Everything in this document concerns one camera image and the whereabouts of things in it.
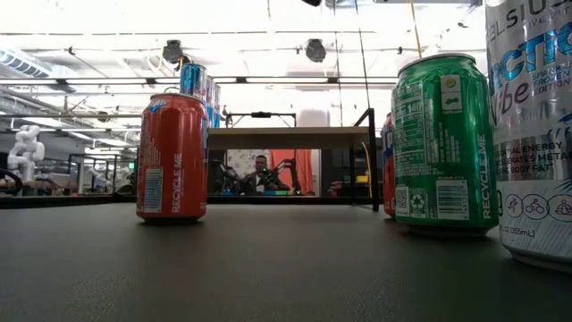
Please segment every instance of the nutrition label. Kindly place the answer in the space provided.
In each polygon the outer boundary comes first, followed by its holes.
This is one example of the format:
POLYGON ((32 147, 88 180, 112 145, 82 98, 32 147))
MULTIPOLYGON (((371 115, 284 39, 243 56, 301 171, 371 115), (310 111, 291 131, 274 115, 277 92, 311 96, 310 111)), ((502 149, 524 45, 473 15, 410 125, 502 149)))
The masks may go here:
POLYGON ((421 84, 394 93, 395 163, 401 167, 425 165, 425 113, 421 84))

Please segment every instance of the person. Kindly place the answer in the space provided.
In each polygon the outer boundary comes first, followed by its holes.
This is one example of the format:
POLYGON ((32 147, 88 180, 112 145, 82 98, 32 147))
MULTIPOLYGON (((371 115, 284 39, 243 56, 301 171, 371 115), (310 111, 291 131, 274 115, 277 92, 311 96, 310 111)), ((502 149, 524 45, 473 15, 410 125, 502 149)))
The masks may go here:
POLYGON ((264 191, 277 191, 277 190, 289 190, 290 187, 278 179, 277 182, 264 182, 263 172, 268 167, 268 160, 265 156, 257 156, 254 163, 255 172, 252 174, 247 174, 245 176, 245 181, 250 185, 252 191, 261 192, 258 186, 263 186, 264 191))

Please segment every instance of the orange curtain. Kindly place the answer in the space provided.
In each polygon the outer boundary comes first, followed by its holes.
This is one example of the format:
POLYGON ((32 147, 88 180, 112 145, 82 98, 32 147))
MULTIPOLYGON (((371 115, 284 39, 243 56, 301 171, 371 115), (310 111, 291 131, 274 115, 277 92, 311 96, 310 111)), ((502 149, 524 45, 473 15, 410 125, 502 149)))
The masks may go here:
MULTIPOLYGON (((275 149, 270 150, 270 167, 274 169, 284 159, 294 158, 294 150, 275 149)), ((312 150, 296 150, 296 172, 302 194, 314 191, 314 180, 312 179, 312 150)), ((279 175, 280 181, 292 187, 292 174, 290 169, 284 169, 279 175)))

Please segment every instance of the soda can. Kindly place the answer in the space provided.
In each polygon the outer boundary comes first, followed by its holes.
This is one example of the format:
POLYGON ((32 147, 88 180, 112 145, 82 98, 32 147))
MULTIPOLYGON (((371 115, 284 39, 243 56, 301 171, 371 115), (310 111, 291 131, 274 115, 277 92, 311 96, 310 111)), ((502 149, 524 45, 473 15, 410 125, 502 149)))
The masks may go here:
POLYGON ((500 242, 572 273, 572 11, 497 0, 485 12, 500 242))
POLYGON ((206 114, 208 115, 208 125, 211 127, 213 125, 213 120, 215 118, 215 110, 213 107, 214 103, 214 93, 215 93, 215 83, 213 78, 206 76, 206 114))
POLYGON ((207 123, 205 108, 195 97, 151 97, 141 125, 137 216, 198 219, 205 214, 207 123))
POLYGON ((187 63, 181 68, 181 94, 199 99, 203 104, 207 100, 206 68, 199 64, 187 63))
POLYGON ((403 67, 392 92, 395 214, 414 233, 483 236, 498 224, 486 78, 470 55, 403 67))
POLYGON ((395 165, 393 163, 393 137, 391 113, 387 114, 382 127, 383 155, 383 210, 395 217, 395 165))
POLYGON ((214 85, 214 128, 221 127, 221 86, 214 85))

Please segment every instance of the desk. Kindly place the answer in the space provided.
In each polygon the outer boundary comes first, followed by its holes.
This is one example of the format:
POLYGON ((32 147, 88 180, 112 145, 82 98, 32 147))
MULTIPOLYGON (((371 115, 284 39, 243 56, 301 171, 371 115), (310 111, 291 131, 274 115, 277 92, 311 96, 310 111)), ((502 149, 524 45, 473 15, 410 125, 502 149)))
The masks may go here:
POLYGON ((410 236, 348 206, 0 210, 0 321, 569 321, 572 276, 484 241, 410 236))
MULTIPOLYGON (((299 128, 213 128, 208 129, 208 148, 212 150, 250 148, 325 148, 349 149, 350 195, 349 203, 355 203, 356 167, 355 147, 362 142, 369 145, 371 182, 378 182, 377 153, 375 148, 374 109, 368 108, 351 127, 299 127, 299 128), (367 127, 359 125, 368 119, 367 127)), ((372 186, 372 208, 379 211, 379 187, 372 186)), ((290 204, 292 199, 277 199, 290 204)))

